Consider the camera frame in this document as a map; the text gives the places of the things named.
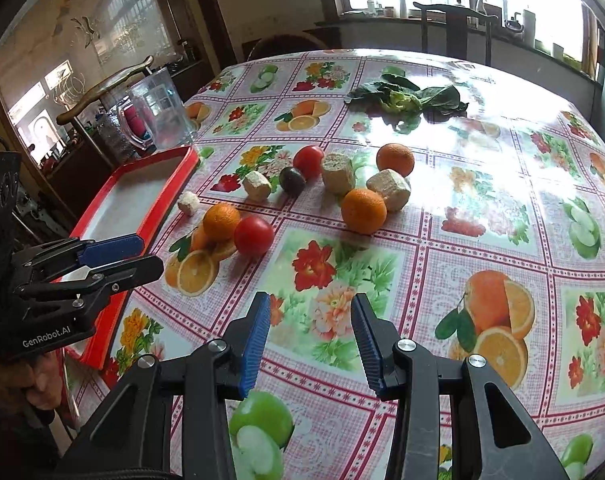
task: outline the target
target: tablecloth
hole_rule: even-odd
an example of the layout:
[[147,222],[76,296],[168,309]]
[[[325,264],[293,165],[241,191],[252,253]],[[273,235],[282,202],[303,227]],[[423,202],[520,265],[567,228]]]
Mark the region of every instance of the tablecloth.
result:
[[[344,104],[351,89],[382,73],[421,88],[453,84],[470,103],[467,114],[386,124]],[[349,304],[366,292],[379,316],[436,355],[462,358],[459,340],[468,346],[471,337],[558,455],[586,433],[594,443],[587,471],[605,459],[605,143],[574,105],[470,62],[360,49],[232,66],[186,104],[196,102],[202,164],[185,190],[199,196],[201,209],[191,218],[170,211],[151,250],[166,274],[132,293],[105,369],[68,363],[81,422],[136,356],[189,354],[263,290],[271,327],[256,387],[294,415],[284,477],[382,479],[396,406],[376,399],[359,361]],[[388,142],[413,150],[412,194],[372,237],[346,230],[339,199],[320,179],[297,199],[278,185],[279,171],[313,144],[350,156],[356,186],[364,187]],[[242,186],[252,170],[272,182],[264,203],[249,201]],[[263,258],[199,246],[192,232],[220,201],[274,226]],[[179,279],[178,259],[195,282]],[[443,331],[452,310],[468,313],[475,330]],[[446,397],[440,422],[447,470]],[[177,472],[181,423],[176,398]]]

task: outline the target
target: leafy green vegetable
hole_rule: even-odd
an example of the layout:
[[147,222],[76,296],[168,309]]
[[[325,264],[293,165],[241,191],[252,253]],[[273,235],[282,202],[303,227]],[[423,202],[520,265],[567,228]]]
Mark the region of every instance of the leafy green vegetable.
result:
[[418,123],[407,118],[415,118],[420,112],[433,110],[449,115],[452,112],[464,112],[469,105],[461,101],[460,92],[453,85],[421,90],[406,77],[384,73],[381,78],[382,81],[365,83],[349,92],[345,103],[366,105],[369,109],[378,108],[387,114],[401,116],[407,124],[413,126],[409,131],[415,129]]

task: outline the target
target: printed apple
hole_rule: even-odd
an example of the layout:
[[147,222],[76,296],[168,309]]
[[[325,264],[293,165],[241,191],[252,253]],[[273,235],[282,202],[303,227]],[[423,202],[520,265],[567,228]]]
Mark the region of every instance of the printed apple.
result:
[[233,412],[229,421],[229,432],[236,435],[245,426],[260,428],[278,447],[284,447],[294,429],[294,419],[278,397],[252,390]]

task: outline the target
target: red tray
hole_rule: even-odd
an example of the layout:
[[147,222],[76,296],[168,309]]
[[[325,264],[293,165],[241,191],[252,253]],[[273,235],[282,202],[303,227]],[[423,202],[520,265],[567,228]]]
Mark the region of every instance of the red tray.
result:
[[[136,232],[149,250],[180,191],[198,165],[198,153],[190,146],[155,153],[118,168],[106,181],[71,232],[72,237],[104,240]],[[79,269],[64,280],[83,278]],[[111,297],[96,318],[96,333],[66,347],[78,361],[101,369],[130,291]]]

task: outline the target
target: orange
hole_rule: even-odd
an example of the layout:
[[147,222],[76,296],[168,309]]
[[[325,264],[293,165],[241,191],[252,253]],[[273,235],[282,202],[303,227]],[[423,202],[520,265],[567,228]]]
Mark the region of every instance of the orange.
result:
[[385,200],[377,192],[365,188],[352,189],[340,205],[347,227],[361,235],[378,231],[387,218]]
[[178,286],[178,269],[181,262],[178,260],[178,255],[173,254],[165,264],[165,281],[167,285],[176,288]]
[[414,171],[414,154],[404,144],[385,144],[376,153],[376,166],[378,170],[393,170],[402,176]]
[[465,283],[465,308],[476,334],[494,326],[510,326],[505,281],[509,277],[497,270],[481,270]]
[[319,118],[311,115],[300,115],[289,121],[289,129],[297,132],[300,130],[309,130],[319,122]]
[[233,238],[233,231],[240,222],[240,213],[227,202],[212,205],[202,217],[202,227],[212,242],[223,242]]
[[207,247],[208,243],[209,238],[204,233],[204,227],[202,227],[202,224],[200,224],[191,234],[191,246],[189,247],[189,252],[200,251]]
[[504,285],[509,305],[511,333],[516,339],[524,339],[534,324],[534,300],[520,283],[506,280]]
[[189,253],[178,269],[178,290],[193,298],[206,291],[218,275],[215,263],[206,251]]
[[229,258],[235,252],[236,246],[233,244],[233,239],[225,242],[218,242],[212,251],[212,260],[214,262],[221,262]]
[[518,388],[527,371],[527,346],[511,335],[509,329],[496,326],[478,336],[474,354],[482,355],[512,389]]
[[292,116],[298,117],[301,115],[311,115],[313,113],[313,107],[317,101],[310,99],[307,101],[300,101],[297,105],[292,108]]
[[324,114],[331,110],[331,105],[324,101],[316,101],[316,104],[313,105],[313,111],[311,115],[314,117],[322,117]]

